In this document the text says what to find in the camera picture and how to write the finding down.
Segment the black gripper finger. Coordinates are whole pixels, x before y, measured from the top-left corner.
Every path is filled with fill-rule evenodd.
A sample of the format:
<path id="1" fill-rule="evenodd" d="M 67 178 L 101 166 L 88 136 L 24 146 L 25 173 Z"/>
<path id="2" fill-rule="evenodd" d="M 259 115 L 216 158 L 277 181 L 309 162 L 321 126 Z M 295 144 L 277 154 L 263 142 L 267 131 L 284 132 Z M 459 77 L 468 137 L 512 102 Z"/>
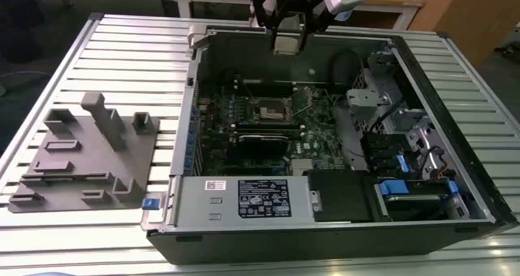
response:
<path id="1" fill-rule="evenodd" d="M 312 33 L 312 28 L 313 28 L 312 12 L 305 12 L 303 19 L 304 19 L 304 23 L 303 23 L 304 26 L 303 26 L 301 36 L 300 36 L 300 50 L 301 51 L 305 48 L 307 39 L 308 39 L 309 34 Z"/>
<path id="2" fill-rule="evenodd" d="M 285 18 L 284 12 L 276 12 L 272 16 L 272 27 L 271 27 L 271 32 L 272 32 L 271 48 L 272 49 L 275 49 L 276 46 L 277 31 L 284 18 Z"/>

